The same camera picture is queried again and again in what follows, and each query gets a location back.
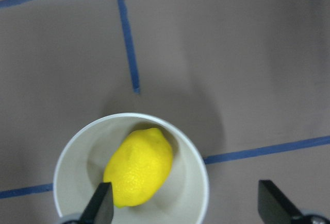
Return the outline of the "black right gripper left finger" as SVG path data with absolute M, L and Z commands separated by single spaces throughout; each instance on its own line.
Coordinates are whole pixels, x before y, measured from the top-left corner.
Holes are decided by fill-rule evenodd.
M 100 183 L 80 216 L 80 223 L 112 223 L 113 216 L 112 184 Z

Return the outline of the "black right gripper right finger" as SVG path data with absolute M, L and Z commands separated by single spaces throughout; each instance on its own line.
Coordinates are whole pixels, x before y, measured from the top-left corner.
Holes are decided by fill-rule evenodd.
M 258 213 L 263 223 L 301 223 L 302 212 L 271 181 L 258 182 Z

